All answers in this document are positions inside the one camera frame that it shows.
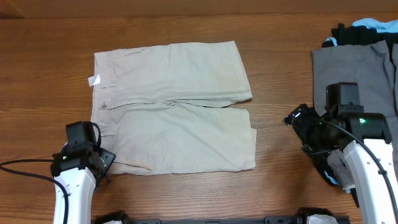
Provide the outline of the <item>beige shorts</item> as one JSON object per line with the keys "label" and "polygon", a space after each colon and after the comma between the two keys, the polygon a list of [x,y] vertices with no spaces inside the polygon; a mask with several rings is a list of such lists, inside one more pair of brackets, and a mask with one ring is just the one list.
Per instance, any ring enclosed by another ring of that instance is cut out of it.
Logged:
{"label": "beige shorts", "polygon": [[187,42],[94,54],[92,122],[113,174],[239,172],[256,166],[252,98],[235,42]]}

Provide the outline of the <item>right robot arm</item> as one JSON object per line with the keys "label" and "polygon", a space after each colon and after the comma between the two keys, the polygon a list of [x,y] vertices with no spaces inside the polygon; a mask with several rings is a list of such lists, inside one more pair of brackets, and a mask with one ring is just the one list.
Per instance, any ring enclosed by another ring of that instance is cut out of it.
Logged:
{"label": "right robot arm", "polygon": [[326,112],[301,104],[283,120],[330,185],[349,190],[364,223],[397,223],[392,136],[380,113],[366,113],[357,83],[326,87]]}

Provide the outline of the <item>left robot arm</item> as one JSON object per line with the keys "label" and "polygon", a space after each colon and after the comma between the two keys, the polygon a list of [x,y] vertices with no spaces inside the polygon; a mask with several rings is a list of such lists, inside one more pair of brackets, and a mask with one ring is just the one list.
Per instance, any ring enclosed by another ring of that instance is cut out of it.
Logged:
{"label": "left robot arm", "polygon": [[101,147],[100,128],[90,121],[66,125],[67,143],[53,155],[54,223],[90,223],[91,201],[116,155]]}

